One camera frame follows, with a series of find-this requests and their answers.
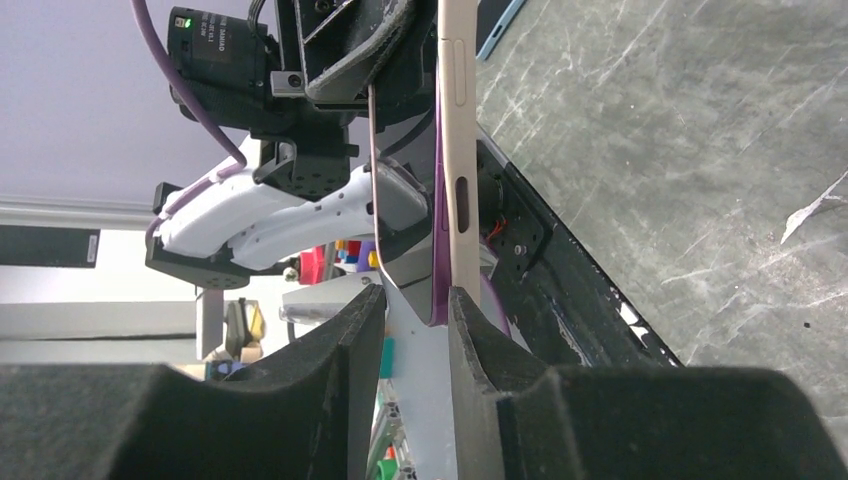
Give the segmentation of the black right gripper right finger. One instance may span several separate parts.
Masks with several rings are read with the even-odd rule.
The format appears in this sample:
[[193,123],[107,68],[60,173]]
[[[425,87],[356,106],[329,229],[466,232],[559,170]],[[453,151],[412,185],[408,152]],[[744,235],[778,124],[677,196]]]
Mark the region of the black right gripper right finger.
[[550,366],[449,294],[462,479],[843,479],[812,403],[749,368]]

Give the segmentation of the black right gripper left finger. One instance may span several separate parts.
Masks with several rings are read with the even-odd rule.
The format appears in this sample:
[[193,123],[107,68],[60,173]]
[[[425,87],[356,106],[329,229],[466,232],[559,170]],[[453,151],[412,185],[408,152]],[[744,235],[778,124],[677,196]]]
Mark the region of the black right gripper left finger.
[[362,479],[386,294],[221,381],[165,365],[5,365],[5,479]]

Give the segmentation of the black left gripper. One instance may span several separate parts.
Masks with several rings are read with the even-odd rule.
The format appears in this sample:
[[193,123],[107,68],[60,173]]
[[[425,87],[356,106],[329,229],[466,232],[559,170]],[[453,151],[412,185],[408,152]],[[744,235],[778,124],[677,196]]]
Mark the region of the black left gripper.
[[378,131],[431,119],[435,103],[433,1],[278,1],[271,104],[271,185],[321,199],[350,178],[357,117]]

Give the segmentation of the black phone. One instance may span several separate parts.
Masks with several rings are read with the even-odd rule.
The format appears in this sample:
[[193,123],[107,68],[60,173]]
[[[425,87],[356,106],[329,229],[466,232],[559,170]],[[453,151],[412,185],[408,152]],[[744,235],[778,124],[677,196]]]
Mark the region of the black phone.
[[446,221],[437,211],[444,181],[435,87],[432,67],[403,102],[390,99],[389,86],[376,87],[370,119],[380,267],[428,327],[445,323],[438,297],[446,293],[450,266],[446,240],[435,232],[437,223]]

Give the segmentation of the beige phone case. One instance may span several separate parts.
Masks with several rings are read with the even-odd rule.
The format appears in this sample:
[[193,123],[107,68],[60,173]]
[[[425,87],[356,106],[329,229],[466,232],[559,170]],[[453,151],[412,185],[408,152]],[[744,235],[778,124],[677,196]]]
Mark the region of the beige phone case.
[[477,3],[437,3],[440,131],[452,284],[481,301],[476,119]]

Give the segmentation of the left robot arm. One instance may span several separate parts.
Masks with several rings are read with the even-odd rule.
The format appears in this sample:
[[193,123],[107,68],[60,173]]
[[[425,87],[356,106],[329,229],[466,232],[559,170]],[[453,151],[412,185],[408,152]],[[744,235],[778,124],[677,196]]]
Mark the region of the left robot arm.
[[201,288],[279,275],[285,258],[375,242],[380,268],[432,243],[433,1],[276,1],[276,22],[175,6],[164,41],[134,14],[181,114],[226,157],[160,184],[148,268]]

